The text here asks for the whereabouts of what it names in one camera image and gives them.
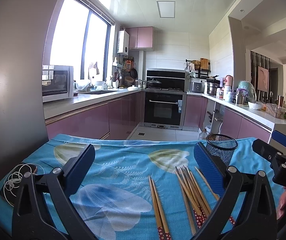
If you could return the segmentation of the white microwave oven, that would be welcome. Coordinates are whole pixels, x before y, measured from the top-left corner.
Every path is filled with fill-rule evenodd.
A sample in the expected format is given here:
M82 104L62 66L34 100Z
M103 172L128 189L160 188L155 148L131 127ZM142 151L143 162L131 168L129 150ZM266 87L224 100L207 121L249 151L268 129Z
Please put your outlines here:
M74 95L73 66L42 66L42 100L52 102L70 99Z

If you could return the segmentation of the silver rice cooker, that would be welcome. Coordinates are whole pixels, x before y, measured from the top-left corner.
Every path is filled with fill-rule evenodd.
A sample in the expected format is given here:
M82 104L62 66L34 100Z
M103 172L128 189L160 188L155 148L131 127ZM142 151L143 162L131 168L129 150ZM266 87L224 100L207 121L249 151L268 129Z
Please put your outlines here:
M189 91L193 93L204 93L205 85L203 82L189 82Z

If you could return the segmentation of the black range hood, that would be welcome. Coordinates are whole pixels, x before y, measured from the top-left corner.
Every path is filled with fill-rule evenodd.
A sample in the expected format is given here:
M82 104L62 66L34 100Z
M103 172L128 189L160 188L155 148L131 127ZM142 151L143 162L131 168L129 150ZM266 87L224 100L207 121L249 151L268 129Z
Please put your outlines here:
M161 90L185 91L184 70L173 69L148 69L146 81L155 79L161 82Z

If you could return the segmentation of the white water heater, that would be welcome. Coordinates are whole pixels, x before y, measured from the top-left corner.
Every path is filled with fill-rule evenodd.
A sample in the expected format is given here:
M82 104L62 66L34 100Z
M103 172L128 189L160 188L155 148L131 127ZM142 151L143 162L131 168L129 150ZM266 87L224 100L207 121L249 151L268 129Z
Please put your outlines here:
M129 34L125 30L118 32L117 53L123 56L128 56L129 51Z

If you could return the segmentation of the bamboo chopstick red end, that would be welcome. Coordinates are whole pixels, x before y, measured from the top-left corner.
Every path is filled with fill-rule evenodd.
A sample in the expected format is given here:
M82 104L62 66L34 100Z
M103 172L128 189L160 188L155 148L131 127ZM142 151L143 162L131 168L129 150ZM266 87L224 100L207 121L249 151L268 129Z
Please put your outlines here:
M156 187L156 184L155 184L153 179L152 179L152 184L153 184L153 187L154 187L155 196L156 196L158 209L159 209L159 213L160 213L160 218L161 218L161 222L162 222L162 225L163 225L164 239L170 240L170 239L172 239L172 236L170 234L170 230L169 230L169 227L168 227L168 224L167 224L167 220L166 220L166 216L165 216L165 213L164 213L164 210L163 210L163 206L161 204L161 200L160 200L160 197L159 197L159 194L158 194L158 191L157 191L157 187Z

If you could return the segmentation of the kitchen window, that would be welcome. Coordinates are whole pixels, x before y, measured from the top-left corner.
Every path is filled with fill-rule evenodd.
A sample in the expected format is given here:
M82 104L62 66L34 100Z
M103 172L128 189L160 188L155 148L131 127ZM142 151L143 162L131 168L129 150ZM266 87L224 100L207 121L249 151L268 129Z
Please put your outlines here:
M72 66L75 80L105 81L112 25L80 0L62 0L53 16L44 63Z

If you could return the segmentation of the black wok with lid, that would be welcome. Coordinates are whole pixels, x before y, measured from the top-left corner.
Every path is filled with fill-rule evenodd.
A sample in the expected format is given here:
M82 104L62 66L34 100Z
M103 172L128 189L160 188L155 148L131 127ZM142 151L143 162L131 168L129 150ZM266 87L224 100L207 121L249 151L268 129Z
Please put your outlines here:
M147 80L147 88L161 89L161 82L155 79Z

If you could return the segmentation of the pink upper cabinet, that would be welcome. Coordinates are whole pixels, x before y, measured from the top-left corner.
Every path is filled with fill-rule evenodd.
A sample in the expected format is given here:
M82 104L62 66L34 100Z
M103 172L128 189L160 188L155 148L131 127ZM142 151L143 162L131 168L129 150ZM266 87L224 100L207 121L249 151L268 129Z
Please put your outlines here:
M129 49L153 50L153 27L127 28L129 34Z

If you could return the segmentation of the black built-in oven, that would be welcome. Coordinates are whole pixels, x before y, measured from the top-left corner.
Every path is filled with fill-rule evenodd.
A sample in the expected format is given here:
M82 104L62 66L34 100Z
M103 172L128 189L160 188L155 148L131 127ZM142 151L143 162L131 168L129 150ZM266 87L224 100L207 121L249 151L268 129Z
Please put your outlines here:
M146 92L144 126L181 129L185 111L186 94L177 92Z

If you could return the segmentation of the black mesh utensil holder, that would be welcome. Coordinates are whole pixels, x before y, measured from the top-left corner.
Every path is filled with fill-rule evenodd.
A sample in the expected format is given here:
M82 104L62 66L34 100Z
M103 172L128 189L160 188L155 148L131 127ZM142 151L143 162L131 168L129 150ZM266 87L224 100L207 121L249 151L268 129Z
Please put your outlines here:
M238 142L232 137L223 134L209 134L206 137L206 142L208 151L212 155L219 157L228 166L235 149L238 148Z

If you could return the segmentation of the steel stock pot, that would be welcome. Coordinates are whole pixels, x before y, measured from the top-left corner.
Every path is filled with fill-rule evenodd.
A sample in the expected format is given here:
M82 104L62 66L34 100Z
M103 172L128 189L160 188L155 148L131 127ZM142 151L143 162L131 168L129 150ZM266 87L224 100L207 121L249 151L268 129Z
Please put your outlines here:
M220 81L214 78L206 79L207 82L207 94L216 96L217 89L220 87Z

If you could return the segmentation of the pink thermos jug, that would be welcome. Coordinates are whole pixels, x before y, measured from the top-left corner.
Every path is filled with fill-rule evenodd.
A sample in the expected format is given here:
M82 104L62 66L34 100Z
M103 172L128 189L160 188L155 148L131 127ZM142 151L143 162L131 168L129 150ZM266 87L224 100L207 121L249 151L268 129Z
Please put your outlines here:
M232 87L233 86L233 76L232 75L227 75L225 77L225 87Z

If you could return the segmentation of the dark wooden chopstick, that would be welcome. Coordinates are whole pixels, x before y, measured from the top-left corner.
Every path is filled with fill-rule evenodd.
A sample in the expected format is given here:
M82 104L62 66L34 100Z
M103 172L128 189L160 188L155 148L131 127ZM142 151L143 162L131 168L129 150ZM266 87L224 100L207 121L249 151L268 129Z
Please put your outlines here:
M194 224L194 222L193 222L193 217L192 217L192 214L191 214L189 201L188 201L188 199L187 199L187 195L186 195L186 193L185 193L185 191L184 191L184 188L183 188L183 185L182 185L182 182L181 182L179 173L178 173L177 171L176 171L176 175L177 175L178 180L179 180L179 185L180 185L180 189L181 189L181 192L182 192L184 205L185 205L185 208L186 208L187 218L188 218L188 220L189 220L189 225L190 225L191 233L192 233L192 235L194 236L194 235L196 234L196 227L195 227L195 224Z

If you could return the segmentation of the blue floral tablecloth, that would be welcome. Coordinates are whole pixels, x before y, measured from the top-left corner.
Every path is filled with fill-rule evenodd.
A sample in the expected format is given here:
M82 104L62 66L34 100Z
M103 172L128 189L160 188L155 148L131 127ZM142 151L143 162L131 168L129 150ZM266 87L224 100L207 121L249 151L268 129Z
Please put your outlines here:
M244 173L265 171L277 205L283 189L272 182L269 163L252 151L254 140L237 140L230 165ZM92 144L94 163L71 202L98 239L158 239L148 176L156 184L172 239L190 239L189 220L174 168L188 166L210 208L217 204L195 169L198 164L193 149L197 142L95 140L59 134L30 156L11 164L0 181L0 191L7 173L17 164L36 164L38 174L49 173ZM0 239L11 237L12 212L13 207L0 195Z

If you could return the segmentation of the pink lower cabinets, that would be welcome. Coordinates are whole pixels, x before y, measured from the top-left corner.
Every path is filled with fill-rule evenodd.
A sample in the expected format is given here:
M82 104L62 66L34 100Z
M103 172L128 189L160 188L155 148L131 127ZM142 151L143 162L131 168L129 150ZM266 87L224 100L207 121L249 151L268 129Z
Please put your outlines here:
M121 96L51 118L46 125L48 138L58 134L94 139L123 140L140 124L143 114L143 92ZM269 141L270 131L232 109L224 110L222 134L234 139L255 137Z

